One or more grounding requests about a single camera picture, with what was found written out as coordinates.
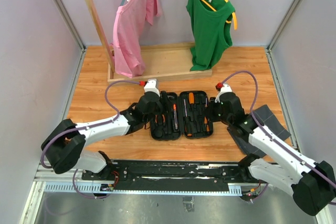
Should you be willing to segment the orange handled pliers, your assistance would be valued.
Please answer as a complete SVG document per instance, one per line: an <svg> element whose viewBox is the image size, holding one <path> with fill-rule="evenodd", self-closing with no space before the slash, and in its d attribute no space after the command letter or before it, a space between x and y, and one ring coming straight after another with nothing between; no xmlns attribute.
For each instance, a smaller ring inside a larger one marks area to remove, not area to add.
<svg viewBox="0 0 336 224"><path fill-rule="evenodd" d="M155 116L155 126L165 126L165 115L164 114L160 114L160 115L156 115Z"/></svg>

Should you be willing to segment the black plastic tool case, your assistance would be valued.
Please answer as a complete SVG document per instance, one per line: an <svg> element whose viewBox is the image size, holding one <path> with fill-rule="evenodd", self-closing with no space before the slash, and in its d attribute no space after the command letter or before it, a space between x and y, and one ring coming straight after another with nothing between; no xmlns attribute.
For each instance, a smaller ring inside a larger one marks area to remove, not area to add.
<svg viewBox="0 0 336 224"><path fill-rule="evenodd" d="M188 102L188 94L194 93L196 109L191 111ZM167 96L171 106L170 115L166 115L163 109L162 114L165 115L165 126L155 126L155 117L150 121L151 136L156 141L172 141L179 139L182 135L188 139L206 138L213 134L213 122L205 115L205 98L207 96L204 91L183 91L180 94L167 92ZM190 120L192 136L188 137L185 132L185 111L184 102L186 100L187 115ZM174 127L173 104L176 103L178 129ZM209 124L210 132L206 132L206 124Z"/></svg>

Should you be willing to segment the small orange screwdriver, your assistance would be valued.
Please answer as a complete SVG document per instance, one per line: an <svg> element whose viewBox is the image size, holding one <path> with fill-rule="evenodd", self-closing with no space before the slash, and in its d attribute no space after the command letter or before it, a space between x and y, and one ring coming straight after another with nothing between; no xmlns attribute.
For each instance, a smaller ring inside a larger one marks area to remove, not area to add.
<svg viewBox="0 0 336 224"><path fill-rule="evenodd" d="M194 97L193 92L190 92L188 94L188 102L189 102L191 111L194 111L196 109L196 104L195 104L195 97Z"/></svg>

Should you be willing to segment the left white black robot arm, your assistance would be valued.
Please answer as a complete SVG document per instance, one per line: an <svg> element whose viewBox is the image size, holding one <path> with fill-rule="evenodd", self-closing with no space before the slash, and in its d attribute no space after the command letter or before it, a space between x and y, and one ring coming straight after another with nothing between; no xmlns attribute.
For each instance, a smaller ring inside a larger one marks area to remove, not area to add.
<svg viewBox="0 0 336 224"><path fill-rule="evenodd" d="M112 175L111 159L103 151L91 152L85 147L110 137L132 134L162 111L160 95L149 91L137 103L110 118L78 124L63 120L41 145L41 158L50 163L43 167L53 169L56 174L83 169L102 180L108 179Z"/></svg>

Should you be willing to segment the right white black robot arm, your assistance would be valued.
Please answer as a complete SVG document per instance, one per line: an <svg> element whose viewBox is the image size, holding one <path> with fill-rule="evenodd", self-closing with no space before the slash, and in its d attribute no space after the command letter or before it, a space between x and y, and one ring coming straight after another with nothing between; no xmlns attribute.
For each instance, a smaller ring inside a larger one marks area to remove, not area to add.
<svg viewBox="0 0 336 224"><path fill-rule="evenodd" d="M291 196L306 214L316 216L335 199L335 174L326 161L316 162L282 141L256 117L244 112L238 96L221 92L207 103L207 117L222 122L245 142L270 156L276 165L249 154L240 161L238 177L244 182L253 178L269 183Z"/></svg>

